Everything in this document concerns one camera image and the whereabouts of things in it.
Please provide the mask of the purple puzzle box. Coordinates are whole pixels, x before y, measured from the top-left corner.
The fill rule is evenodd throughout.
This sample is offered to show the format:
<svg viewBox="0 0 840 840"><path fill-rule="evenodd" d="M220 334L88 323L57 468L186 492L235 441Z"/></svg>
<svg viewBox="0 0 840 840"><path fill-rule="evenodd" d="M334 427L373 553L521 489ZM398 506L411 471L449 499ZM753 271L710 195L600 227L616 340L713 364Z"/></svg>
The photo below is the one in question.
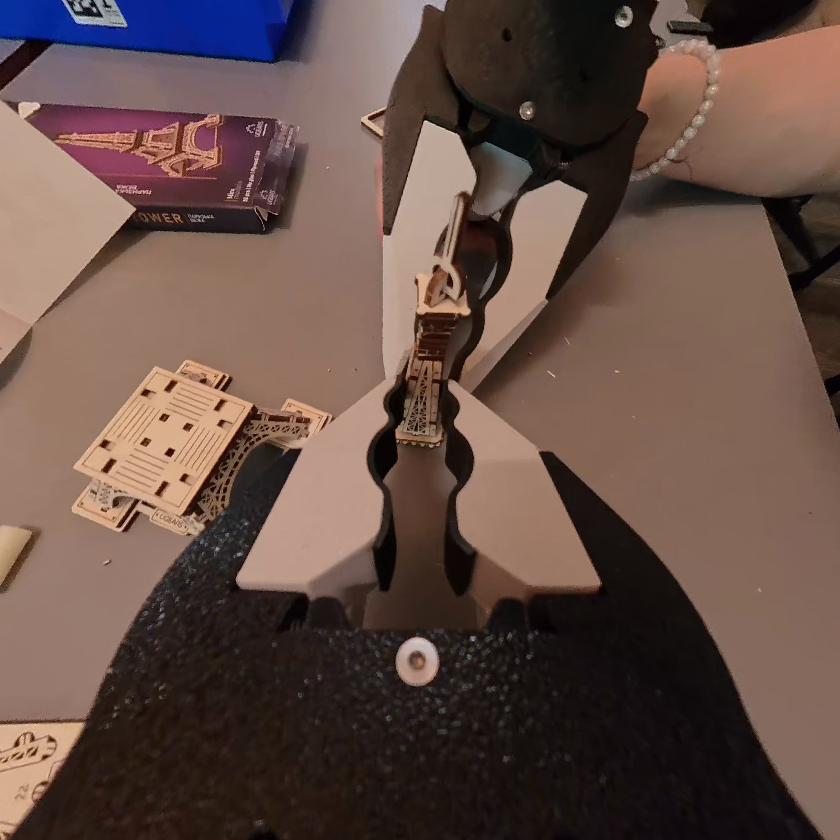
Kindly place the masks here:
<svg viewBox="0 0 840 840"><path fill-rule="evenodd" d="M271 117L8 101L134 208L129 226L262 235L280 213L299 127Z"/></svg>

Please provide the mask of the grey desk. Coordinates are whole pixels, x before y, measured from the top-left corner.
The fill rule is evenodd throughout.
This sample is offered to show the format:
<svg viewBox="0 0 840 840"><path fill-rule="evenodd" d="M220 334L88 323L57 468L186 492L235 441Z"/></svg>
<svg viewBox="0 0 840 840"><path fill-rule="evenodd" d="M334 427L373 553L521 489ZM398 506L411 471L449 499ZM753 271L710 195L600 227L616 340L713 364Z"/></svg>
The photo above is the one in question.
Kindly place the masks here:
<svg viewBox="0 0 840 840"><path fill-rule="evenodd" d="M84 718L186 546L70 512L72 464L154 365L340 413L382 381L381 250L360 117L413 36L325 29L275 65L50 47L7 98L278 116L302 172L262 236L119 234L2 368L2 524L35 530L2 594L2 720ZM591 261L479 389L665 561L784 779L838 838L838 434L762 208L628 195Z"/></svg>

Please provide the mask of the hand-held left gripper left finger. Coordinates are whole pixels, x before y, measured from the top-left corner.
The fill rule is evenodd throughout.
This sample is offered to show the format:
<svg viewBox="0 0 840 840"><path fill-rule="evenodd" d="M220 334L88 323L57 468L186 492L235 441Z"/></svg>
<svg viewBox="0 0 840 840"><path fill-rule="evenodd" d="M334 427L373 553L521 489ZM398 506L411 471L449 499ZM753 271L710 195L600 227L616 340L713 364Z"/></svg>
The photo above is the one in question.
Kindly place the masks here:
<svg viewBox="0 0 840 840"><path fill-rule="evenodd" d="M300 450L238 572L242 590L359 599L396 567L392 496L403 388L384 381Z"/></svg>

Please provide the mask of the wooden tower base model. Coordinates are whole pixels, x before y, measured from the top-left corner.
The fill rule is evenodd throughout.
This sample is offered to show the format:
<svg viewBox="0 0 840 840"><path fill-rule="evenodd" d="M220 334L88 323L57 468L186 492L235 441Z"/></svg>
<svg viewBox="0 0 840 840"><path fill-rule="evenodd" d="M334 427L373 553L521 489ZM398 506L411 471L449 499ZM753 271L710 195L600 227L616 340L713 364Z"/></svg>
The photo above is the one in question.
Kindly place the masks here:
<svg viewBox="0 0 840 840"><path fill-rule="evenodd" d="M113 532L144 515L194 538L228 508L255 450L300 449L333 420L292 399L257 406L227 394L230 381L193 360L154 367L74 465L89 482L71 511Z"/></svg>

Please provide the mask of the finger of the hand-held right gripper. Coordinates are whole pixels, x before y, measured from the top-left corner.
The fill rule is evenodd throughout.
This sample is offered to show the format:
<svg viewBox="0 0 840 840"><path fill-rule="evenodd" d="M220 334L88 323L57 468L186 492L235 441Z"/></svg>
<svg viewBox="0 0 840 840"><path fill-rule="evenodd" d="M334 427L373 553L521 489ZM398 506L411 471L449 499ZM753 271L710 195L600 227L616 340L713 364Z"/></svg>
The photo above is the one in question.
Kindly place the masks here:
<svg viewBox="0 0 840 840"><path fill-rule="evenodd" d="M392 232L382 245L382 360L385 378L402 369L414 342L418 273L430 275L455 196L470 196L476 170L457 133L425 121Z"/></svg>
<svg viewBox="0 0 840 840"><path fill-rule="evenodd" d="M479 300L483 326L458 378L465 390L477 388L546 307L585 201L586 193L572 185L544 185L518 200L509 226L510 268L499 288Z"/></svg>

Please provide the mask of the tagged blue storage bin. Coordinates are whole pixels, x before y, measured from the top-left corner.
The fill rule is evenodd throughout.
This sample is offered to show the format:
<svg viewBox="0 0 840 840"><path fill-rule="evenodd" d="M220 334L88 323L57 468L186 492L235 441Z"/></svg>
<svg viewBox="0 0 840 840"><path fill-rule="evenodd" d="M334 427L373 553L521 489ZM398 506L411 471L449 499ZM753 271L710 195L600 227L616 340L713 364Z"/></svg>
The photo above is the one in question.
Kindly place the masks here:
<svg viewBox="0 0 840 840"><path fill-rule="evenodd" d="M293 1L2 1L1 36L271 62Z"/></svg>

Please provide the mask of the pale wax stick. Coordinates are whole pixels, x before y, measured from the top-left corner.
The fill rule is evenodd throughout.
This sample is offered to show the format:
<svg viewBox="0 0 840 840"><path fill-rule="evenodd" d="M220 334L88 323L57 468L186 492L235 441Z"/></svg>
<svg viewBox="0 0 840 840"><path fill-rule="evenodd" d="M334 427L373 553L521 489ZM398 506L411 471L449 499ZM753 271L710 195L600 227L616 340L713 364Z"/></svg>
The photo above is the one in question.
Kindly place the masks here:
<svg viewBox="0 0 840 840"><path fill-rule="evenodd" d="M6 524L1 526L1 586L4 586L13 567L15 567L20 555L25 551L33 536L34 534L26 528Z"/></svg>

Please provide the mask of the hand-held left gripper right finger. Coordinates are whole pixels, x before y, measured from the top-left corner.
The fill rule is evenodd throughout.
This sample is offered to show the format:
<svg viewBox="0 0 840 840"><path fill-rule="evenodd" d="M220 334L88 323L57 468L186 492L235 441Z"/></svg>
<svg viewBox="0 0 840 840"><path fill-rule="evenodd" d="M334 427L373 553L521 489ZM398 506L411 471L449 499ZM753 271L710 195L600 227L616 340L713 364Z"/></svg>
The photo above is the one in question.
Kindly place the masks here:
<svg viewBox="0 0 840 840"><path fill-rule="evenodd" d="M454 593L530 601L597 592L600 577L540 451L458 383L447 384L444 403L455 479L444 568Z"/></svg>

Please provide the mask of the wooden tower spire model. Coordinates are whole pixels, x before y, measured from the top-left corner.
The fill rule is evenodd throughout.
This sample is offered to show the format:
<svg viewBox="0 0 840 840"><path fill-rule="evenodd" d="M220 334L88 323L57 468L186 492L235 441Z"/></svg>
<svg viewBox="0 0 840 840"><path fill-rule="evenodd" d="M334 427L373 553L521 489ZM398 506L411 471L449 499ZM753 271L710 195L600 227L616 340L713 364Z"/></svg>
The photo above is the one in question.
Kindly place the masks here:
<svg viewBox="0 0 840 840"><path fill-rule="evenodd" d="M448 347L459 324L471 314L455 259L468 204L466 192L455 195L442 253L435 258L429 273L420 272L415 277L416 330L403 377L403 416L395 429L399 445L434 448L443 442L439 399Z"/></svg>

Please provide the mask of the paper instruction sheet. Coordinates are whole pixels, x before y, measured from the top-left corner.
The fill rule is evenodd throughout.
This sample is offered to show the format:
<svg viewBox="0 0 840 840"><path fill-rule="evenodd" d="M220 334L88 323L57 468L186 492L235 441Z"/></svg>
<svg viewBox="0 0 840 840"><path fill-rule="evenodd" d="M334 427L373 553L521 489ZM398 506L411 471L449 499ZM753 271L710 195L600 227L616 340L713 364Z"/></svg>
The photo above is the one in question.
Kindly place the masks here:
<svg viewBox="0 0 840 840"><path fill-rule="evenodd" d="M2 102L2 361L132 213L16 106Z"/></svg>

